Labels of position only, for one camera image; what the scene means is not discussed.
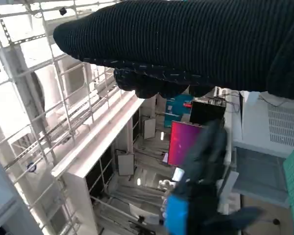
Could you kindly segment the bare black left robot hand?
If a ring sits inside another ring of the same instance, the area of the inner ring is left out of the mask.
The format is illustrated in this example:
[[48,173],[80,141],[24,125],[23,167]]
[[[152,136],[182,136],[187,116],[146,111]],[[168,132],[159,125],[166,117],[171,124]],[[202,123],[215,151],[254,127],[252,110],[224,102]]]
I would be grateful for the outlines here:
[[170,192],[165,207],[165,227],[171,235],[236,235],[264,211],[241,208],[218,212],[217,181],[225,171],[227,131],[219,120],[203,128],[183,161],[184,174]]

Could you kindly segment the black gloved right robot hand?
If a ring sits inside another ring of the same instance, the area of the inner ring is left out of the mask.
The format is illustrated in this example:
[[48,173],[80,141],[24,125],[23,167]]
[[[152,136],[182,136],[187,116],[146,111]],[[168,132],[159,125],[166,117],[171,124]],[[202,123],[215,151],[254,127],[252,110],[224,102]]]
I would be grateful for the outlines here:
[[294,0],[127,0],[53,32],[139,98],[214,87],[294,100]]

